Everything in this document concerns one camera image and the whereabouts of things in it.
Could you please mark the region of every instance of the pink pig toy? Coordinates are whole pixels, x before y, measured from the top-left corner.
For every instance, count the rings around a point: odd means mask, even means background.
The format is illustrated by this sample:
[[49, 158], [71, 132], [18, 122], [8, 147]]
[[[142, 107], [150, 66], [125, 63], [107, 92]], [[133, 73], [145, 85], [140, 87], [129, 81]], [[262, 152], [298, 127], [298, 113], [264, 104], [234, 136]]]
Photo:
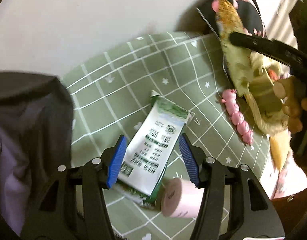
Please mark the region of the pink pig toy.
[[234, 125], [240, 125], [244, 121], [244, 115], [241, 112], [236, 112], [231, 115], [231, 121]]
[[231, 121], [237, 126], [237, 131], [243, 136], [243, 141], [249, 145], [253, 142], [253, 132], [249, 129], [249, 124], [244, 121], [244, 115], [239, 111], [239, 106], [236, 103], [236, 89], [226, 89], [222, 93], [221, 102], [225, 103]]
[[245, 134], [249, 131], [249, 124], [246, 121], [243, 121], [241, 124], [237, 125], [237, 132], [239, 134]]
[[243, 141], [249, 145], [252, 145], [253, 142], [253, 132], [252, 130], [249, 130], [243, 135]]

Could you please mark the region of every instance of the white wall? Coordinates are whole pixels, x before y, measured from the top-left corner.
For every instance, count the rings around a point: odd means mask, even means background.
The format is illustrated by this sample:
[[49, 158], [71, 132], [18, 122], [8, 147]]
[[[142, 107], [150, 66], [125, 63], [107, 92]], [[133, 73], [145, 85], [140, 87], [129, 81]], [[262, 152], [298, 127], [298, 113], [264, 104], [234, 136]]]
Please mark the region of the white wall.
[[[3, 0], [0, 70], [62, 75], [144, 33], [199, 30], [199, 0]], [[279, 0], [257, 0], [267, 25]]]

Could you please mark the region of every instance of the dark gray fabric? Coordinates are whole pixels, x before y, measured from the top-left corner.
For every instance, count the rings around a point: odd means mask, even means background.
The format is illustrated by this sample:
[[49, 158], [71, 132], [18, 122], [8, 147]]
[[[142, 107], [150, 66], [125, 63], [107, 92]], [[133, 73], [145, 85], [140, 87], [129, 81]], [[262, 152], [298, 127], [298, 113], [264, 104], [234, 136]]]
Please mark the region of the dark gray fabric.
[[70, 166], [72, 116], [56, 77], [0, 73], [0, 213], [18, 235], [39, 189]]

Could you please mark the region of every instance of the metal screw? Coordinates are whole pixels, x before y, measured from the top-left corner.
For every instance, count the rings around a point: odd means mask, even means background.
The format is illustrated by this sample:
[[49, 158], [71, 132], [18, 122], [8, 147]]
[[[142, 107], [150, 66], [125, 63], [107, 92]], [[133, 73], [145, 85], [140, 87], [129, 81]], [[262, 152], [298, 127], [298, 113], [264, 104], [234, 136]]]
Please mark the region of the metal screw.
[[241, 168], [243, 171], [248, 171], [248, 170], [249, 170], [249, 167], [248, 167], [248, 165], [246, 165], [246, 164], [242, 164], [242, 165], [240, 166], [240, 168]]
[[101, 159], [100, 158], [94, 158], [94, 159], [92, 159], [92, 163], [94, 165], [100, 164], [101, 163]]
[[212, 157], [207, 157], [206, 158], [206, 163], [213, 164], [213, 163], [215, 163], [215, 159], [212, 158]]
[[66, 170], [66, 166], [65, 165], [60, 165], [58, 167], [58, 171], [62, 172], [62, 171], [65, 171]]
[[287, 198], [287, 202], [292, 201], [294, 198], [295, 198], [295, 195], [291, 195], [291, 196], [289, 196], [289, 198]]

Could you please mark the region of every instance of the red object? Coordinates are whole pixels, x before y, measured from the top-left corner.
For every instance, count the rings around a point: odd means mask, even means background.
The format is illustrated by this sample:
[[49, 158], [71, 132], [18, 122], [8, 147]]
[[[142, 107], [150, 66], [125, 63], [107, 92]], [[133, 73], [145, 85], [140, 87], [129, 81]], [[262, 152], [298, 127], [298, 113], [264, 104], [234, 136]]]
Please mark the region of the red object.
[[268, 69], [268, 75], [274, 81], [279, 80], [279, 77], [277, 76], [276, 72], [273, 71], [272, 69]]

